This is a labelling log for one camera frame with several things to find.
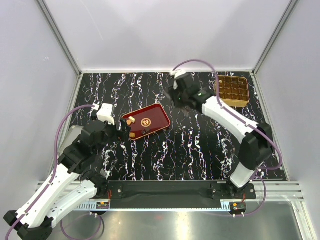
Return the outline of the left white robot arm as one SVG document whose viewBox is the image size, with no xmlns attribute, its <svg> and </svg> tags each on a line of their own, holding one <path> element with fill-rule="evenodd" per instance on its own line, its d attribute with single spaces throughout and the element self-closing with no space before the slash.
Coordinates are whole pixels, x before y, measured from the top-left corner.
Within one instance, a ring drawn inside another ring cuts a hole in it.
<svg viewBox="0 0 320 240">
<path fill-rule="evenodd" d="M 15 230 L 22 240 L 46 240 L 57 223 L 82 202 L 107 195 L 103 164 L 97 160 L 107 144 L 129 140 L 131 128 L 124 119 L 120 123 L 121 129 L 99 120 L 83 127 L 31 199 L 4 215 L 9 231 Z"/>
</svg>

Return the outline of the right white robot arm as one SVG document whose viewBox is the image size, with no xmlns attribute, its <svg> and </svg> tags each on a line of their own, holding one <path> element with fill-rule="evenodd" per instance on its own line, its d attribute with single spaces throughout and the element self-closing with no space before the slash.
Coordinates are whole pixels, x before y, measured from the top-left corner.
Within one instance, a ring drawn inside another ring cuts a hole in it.
<svg viewBox="0 0 320 240">
<path fill-rule="evenodd" d="M 172 86 L 167 94 L 176 108 L 193 109 L 218 122 L 227 129 L 240 144 L 239 163 L 228 178 L 227 192 L 239 198 L 254 172 L 274 151 L 272 128 L 267 123 L 258 124 L 222 102 L 209 88 L 201 88 L 188 72 L 172 72 Z"/>
</svg>

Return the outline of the white square chocolate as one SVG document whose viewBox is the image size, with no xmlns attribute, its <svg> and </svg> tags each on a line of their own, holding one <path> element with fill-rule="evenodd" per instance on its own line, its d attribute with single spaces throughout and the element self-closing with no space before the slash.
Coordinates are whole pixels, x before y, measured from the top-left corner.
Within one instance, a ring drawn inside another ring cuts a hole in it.
<svg viewBox="0 0 320 240">
<path fill-rule="evenodd" d="M 132 116 L 130 116 L 128 119 L 129 119 L 132 123 L 135 123 L 135 122 L 136 122 L 136 119 L 135 119 L 134 117 L 132 117 Z"/>
</svg>

